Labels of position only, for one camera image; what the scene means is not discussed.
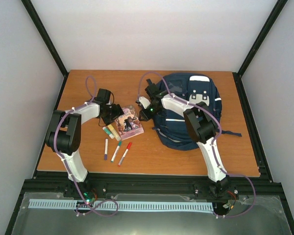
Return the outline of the pink illustrated book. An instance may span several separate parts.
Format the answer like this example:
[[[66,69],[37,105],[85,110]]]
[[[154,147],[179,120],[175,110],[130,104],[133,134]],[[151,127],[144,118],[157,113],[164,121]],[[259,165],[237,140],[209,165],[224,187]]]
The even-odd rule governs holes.
[[[135,108],[132,105],[128,105],[123,107],[122,110],[123,115],[115,120],[121,140],[123,141],[144,133],[143,126],[139,121]]]

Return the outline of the navy blue backpack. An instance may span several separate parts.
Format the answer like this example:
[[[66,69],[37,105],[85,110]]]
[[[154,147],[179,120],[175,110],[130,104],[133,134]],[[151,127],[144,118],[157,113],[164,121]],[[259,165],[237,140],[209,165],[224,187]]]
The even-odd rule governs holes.
[[[189,151],[206,144],[219,132],[221,96],[213,80],[198,73],[171,73],[157,83],[163,109],[154,116],[154,129],[161,143]]]

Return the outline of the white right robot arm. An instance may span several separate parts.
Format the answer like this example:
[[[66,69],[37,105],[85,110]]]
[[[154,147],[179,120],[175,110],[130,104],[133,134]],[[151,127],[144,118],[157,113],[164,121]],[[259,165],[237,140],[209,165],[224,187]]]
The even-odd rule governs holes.
[[[147,79],[148,98],[137,97],[140,121],[154,122],[163,145],[189,151],[199,148],[206,163],[209,191],[220,198],[230,180],[221,161],[217,137],[221,134],[221,97],[214,82],[203,74],[174,73],[155,84]]]

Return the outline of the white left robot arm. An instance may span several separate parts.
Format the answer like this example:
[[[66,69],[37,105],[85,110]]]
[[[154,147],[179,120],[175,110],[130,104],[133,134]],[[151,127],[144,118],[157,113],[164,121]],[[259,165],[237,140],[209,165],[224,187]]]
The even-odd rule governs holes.
[[[98,118],[107,126],[124,114],[121,106],[114,103],[111,91],[99,89],[97,96],[69,110],[55,110],[45,137],[45,143],[63,162],[68,178],[76,181],[75,191],[81,197],[91,194],[92,184],[87,182],[88,171],[83,165],[79,147],[82,124]]]

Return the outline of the green cap white marker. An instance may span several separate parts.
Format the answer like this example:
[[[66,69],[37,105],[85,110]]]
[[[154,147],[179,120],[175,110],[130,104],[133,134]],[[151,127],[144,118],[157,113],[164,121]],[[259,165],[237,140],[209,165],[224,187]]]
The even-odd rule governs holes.
[[[112,132],[106,126],[104,126],[102,129],[111,139],[115,138]]]

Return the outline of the yellow highlighter marker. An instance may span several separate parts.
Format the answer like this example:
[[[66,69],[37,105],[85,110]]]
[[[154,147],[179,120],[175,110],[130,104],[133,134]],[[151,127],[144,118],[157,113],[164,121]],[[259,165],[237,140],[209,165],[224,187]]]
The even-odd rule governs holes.
[[[110,130],[110,132],[113,134],[113,136],[115,137],[117,141],[121,140],[121,137],[119,136],[118,132],[116,131],[116,129],[113,127],[112,124],[107,125],[107,128]]]

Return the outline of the purple cap white marker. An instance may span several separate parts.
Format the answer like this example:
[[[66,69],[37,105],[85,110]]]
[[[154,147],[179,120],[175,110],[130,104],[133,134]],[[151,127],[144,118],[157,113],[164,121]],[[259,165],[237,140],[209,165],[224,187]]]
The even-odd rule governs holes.
[[[104,145],[104,160],[107,160],[108,157],[108,138],[105,139],[105,145]]]

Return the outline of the teal cap white marker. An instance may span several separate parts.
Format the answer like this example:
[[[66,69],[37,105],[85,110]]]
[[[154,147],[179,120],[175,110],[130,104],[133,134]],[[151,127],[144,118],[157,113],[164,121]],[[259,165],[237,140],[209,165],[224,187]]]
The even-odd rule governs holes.
[[[119,151],[119,149],[120,149],[121,144],[122,144],[122,141],[119,141],[119,142],[118,142],[118,145],[117,145],[117,147],[116,147],[116,149],[115,149],[115,151],[114,151],[114,153],[113,153],[113,156],[112,156],[110,162],[112,162],[112,163],[114,162],[114,160],[115,160],[115,158],[116,158],[116,156],[117,156],[117,153],[118,153],[118,151]]]

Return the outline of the red cap white marker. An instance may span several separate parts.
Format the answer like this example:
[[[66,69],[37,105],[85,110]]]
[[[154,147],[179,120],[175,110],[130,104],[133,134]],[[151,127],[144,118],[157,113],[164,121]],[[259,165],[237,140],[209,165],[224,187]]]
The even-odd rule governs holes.
[[[121,157],[121,159],[120,159],[120,161],[119,161],[119,163],[118,163],[118,167],[120,167],[120,166],[122,165],[122,163],[123,163],[123,161],[124,161],[124,159],[125,159],[125,157],[126,157],[128,151],[130,150],[131,146],[132,146],[132,142],[130,142],[130,143],[127,145],[126,150],[125,150],[125,152],[123,153],[123,155],[122,155],[122,157]]]

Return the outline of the black aluminium frame rail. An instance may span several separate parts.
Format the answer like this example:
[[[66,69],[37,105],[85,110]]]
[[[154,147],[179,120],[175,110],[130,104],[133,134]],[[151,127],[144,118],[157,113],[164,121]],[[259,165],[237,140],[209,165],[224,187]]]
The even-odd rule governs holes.
[[[87,193],[96,194],[98,198],[118,194],[167,194],[210,202],[230,199],[228,190],[219,197],[213,197],[209,192],[208,178],[202,176],[90,173],[85,182],[75,185],[63,172],[38,171],[33,179],[24,181],[21,192],[60,192],[65,197],[75,199]]]

